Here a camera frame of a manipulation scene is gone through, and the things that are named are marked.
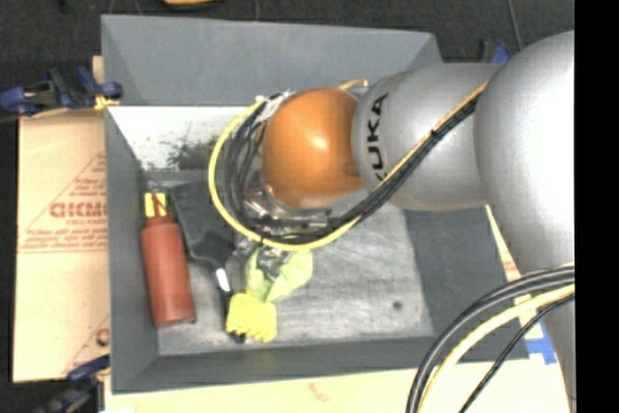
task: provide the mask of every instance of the yellow sponge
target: yellow sponge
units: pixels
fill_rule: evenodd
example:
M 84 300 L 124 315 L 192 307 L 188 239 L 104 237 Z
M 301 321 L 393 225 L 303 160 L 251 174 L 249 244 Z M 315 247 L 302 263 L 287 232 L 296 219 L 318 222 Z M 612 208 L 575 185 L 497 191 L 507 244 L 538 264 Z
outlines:
M 278 334 L 278 315 L 272 303 L 263 303 L 249 292 L 232 296 L 225 321 L 228 333 L 245 335 L 262 342 Z

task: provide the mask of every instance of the blue clamp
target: blue clamp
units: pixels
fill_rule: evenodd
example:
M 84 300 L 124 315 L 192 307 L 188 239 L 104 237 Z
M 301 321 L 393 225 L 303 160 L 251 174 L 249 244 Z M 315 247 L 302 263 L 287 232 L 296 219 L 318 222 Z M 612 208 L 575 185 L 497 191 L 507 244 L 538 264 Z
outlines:
M 109 367 L 109 355 L 104 355 L 69 372 L 67 379 L 73 385 L 39 406 L 32 413 L 74 413 L 90 399 L 96 402 L 97 411 L 103 407 L 103 383 L 95 376 Z
M 123 97 L 121 84 L 115 81 L 99 84 L 83 66 L 77 68 L 76 76 L 77 81 L 67 81 L 52 68 L 43 81 L 0 93 L 0 109 L 13 117 L 31 117 L 57 108 L 95 108 L 102 100 L 118 103 Z

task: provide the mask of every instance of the yellow-green cloth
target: yellow-green cloth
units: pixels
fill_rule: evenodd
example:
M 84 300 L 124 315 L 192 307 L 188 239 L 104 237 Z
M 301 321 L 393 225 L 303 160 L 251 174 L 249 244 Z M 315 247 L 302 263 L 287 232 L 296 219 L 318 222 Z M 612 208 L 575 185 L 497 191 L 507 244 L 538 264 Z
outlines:
M 274 281 L 267 279 L 257 266 L 259 250 L 253 252 L 247 262 L 246 275 L 248 290 L 263 302 L 273 302 L 304 285 L 311 279 L 313 270 L 310 250 L 294 251 L 288 261 L 280 268 Z

